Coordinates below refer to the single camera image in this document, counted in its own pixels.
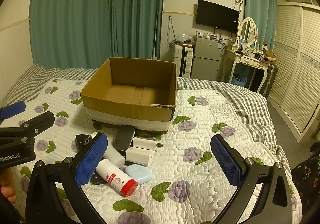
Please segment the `person's left hand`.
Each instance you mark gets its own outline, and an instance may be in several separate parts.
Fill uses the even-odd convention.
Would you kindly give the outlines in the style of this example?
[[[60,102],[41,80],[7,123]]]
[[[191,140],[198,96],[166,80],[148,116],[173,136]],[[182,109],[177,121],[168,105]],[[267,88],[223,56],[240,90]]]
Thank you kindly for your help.
[[[13,180],[12,170],[4,169],[0,173],[1,194],[8,199],[9,202],[16,202],[16,189]]]

